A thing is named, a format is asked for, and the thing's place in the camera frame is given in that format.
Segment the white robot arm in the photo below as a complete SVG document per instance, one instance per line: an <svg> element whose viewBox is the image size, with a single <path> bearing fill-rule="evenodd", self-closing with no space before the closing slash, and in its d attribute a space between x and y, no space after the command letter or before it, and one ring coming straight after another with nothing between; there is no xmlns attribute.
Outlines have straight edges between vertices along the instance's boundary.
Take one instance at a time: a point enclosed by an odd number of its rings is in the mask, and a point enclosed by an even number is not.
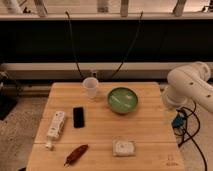
<svg viewBox="0 0 213 171"><path fill-rule="evenodd" d="M194 62L176 67L167 75L168 85L162 93L162 100L168 109L183 107L192 99L213 114L213 86L210 67L204 62Z"/></svg>

